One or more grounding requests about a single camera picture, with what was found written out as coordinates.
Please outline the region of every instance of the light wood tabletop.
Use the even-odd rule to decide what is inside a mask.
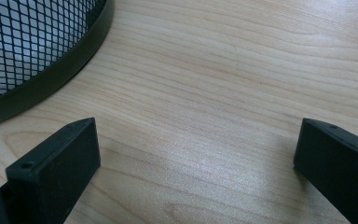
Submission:
[[[303,118],[358,135],[358,1],[117,0],[95,56],[0,123],[5,168],[96,118],[66,223],[349,223],[293,169]]]

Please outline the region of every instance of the wooden surface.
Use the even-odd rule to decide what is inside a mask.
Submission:
[[[358,1],[117,0],[87,66],[0,123],[5,168],[95,117],[67,223],[348,223],[293,170],[304,117],[358,135]]]

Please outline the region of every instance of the mesh basket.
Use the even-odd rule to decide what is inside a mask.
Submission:
[[[69,51],[74,51],[74,47],[90,33],[94,23],[101,17],[105,5],[106,0],[0,0],[0,98],[39,75],[50,76],[46,70],[57,64]],[[103,17],[100,21],[104,24],[100,24],[99,29],[89,35],[101,36],[100,32],[104,32],[103,38],[105,37],[110,22],[108,15]],[[93,47],[94,50],[87,49],[87,55],[83,52],[83,60],[80,60],[83,63],[75,65],[75,72],[62,75],[74,75],[101,45],[103,38],[89,37],[89,41],[97,41],[98,44],[85,42],[83,48]],[[61,85],[65,80],[62,79],[57,85]],[[7,108],[7,111],[9,114],[19,112],[12,113],[10,108]]]

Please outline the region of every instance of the wooden table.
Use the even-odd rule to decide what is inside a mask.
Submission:
[[[65,87],[0,123],[5,168],[95,117],[67,223],[348,223],[293,170],[304,117],[358,135],[358,1],[117,0]]]

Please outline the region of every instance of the black metal rim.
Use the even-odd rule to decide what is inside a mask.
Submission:
[[[103,43],[113,11],[114,0],[106,0],[101,15],[76,45],[36,77],[0,95],[0,121],[43,101],[77,74]]]

